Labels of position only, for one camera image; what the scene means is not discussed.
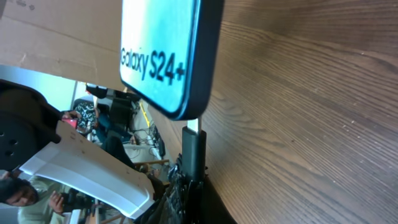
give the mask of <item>wood grain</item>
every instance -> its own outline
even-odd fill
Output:
[[[398,223],[397,5],[226,1],[203,129],[239,223]]]

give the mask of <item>wooden table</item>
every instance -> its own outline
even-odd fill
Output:
[[[203,129],[239,223],[398,223],[397,57],[398,1],[226,0]]]

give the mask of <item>smartphone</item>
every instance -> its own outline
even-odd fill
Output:
[[[173,120],[206,110],[224,1],[123,0],[120,76]]]

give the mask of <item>person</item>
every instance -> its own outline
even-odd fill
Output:
[[[105,142],[108,131],[115,131],[120,134],[122,142],[134,143],[134,136],[132,134],[112,123],[108,115],[100,113],[92,102],[86,101],[77,104],[75,110],[64,111],[62,118],[77,119],[77,131],[83,135],[92,133],[100,142]]]
[[[111,136],[101,148],[135,169],[126,154],[121,140]],[[32,176],[29,180],[18,178],[21,171],[5,172],[0,179],[0,202],[19,207],[20,224],[63,223],[63,200],[61,193],[66,186],[44,177]]]

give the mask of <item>black fabric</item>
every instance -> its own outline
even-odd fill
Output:
[[[122,141],[119,138],[115,136],[108,137],[102,144],[101,148],[104,149],[107,153],[111,154],[113,157],[117,158],[125,165],[136,169],[136,165],[131,162],[129,156],[124,151]]]

